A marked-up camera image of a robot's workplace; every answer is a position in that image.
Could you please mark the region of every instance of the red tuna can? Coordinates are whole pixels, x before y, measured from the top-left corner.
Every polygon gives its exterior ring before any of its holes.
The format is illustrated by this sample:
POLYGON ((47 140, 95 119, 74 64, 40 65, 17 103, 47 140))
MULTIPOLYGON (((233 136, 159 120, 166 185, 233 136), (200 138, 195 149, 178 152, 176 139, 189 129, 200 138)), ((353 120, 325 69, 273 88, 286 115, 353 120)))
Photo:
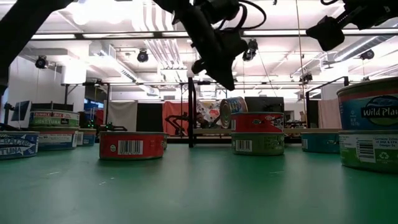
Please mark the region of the red tuna can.
POLYGON ((284 114, 276 112, 234 113, 231 115, 233 133, 281 133, 284 114))
POLYGON ((161 158, 165 133, 105 131, 100 133, 99 158, 138 160, 161 158))

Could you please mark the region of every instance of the tin can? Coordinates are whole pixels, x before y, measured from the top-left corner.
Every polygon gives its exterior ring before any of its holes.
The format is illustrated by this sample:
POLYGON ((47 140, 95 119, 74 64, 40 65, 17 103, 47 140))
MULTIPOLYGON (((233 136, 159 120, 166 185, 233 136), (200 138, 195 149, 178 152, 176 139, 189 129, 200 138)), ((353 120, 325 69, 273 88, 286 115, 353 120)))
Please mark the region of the tin can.
POLYGON ((221 126, 229 128, 231 123, 231 114, 239 112, 248 112, 248 106, 241 97, 224 99, 220 104, 221 126))
POLYGON ((0 160, 36 156, 38 137, 33 131, 0 132, 0 160))
POLYGON ((340 131, 344 166, 398 173, 398 131, 340 131))
POLYGON ((344 130, 398 129, 398 77, 362 82, 337 92, 344 130))
POLYGON ((79 114, 61 110, 33 110, 29 127, 79 127, 79 114))
POLYGON ((340 153, 338 133, 302 133, 304 152, 340 153))
POLYGON ((77 147, 78 128, 41 127, 30 130, 40 133, 39 151, 72 150, 77 147))
POLYGON ((94 146, 97 130, 80 128, 77 135, 77 146, 94 146))
POLYGON ((234 154, 279 156, 285 151, 283 133, 232 133, 234 154))
POLYGON ((165 149, 166 133, 100 132, 99 158, 139 160, 161 158, 165 149))
POLYGON ((235 133, 281 133, 284 130, 284 114, 234 113, 231 115, 231 130, 235 133))

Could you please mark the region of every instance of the laboratory room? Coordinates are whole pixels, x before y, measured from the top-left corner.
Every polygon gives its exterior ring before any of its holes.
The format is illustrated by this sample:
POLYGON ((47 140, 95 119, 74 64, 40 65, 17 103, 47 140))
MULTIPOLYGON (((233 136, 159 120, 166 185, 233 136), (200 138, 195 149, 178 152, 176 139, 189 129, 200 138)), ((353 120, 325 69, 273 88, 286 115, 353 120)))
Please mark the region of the laboratory room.
POLYGON ((0 0, 0 30, 1 224, 397 223, 393 1, 0 0))

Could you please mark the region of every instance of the barcode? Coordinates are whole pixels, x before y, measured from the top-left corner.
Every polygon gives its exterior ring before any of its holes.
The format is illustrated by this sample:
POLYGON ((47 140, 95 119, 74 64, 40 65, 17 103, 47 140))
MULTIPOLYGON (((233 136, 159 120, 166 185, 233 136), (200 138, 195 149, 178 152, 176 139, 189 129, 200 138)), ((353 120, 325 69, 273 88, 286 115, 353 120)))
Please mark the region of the barcode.
POLYGON ((356 154, 361 162, 376 162, 372 140, 357 140, 356 154))
POLYGON ((236 120, 231 120, 231 130, 232 131, 236 130, 236 120))
POLYGON ((142 155, 144 141, 118 141, 118 155, 142 155))
POLYGON ((308 139, 301 139, 301 148, 308 149, 308 139))
POLYGON ((81 144, 83 144, 83 133, 78 133, 77 134, 77 144, 78 145, 81 145, 81 144))
POLYGON ((236 150, 240 152, 252 152, 252 142, 250 140, 236 140, 236 150))
POLYGON ((72 136, 73 142, 72 142, 72 147, 77 147, 77 134, 78 132, 76 131, 75 134, 72 136))

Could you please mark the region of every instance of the white curtain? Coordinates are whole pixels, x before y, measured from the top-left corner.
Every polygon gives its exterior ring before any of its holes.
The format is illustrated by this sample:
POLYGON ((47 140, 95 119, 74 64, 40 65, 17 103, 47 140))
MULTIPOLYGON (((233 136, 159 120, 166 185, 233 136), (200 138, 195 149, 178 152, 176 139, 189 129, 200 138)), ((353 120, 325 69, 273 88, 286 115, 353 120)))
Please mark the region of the white curtain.
MULTIPOLYGON (((104 122, 106 117, 106 104, 104 101, 104 122)), ((115 126, 124 126, 128 131, 136 131, 137 127, 137 106, 136 101, 131 102, 110 102, 108 122, 115 126)))
POLYGON ((340 106, 338 99, 318 102, 319 128, 341 129, 340 106))

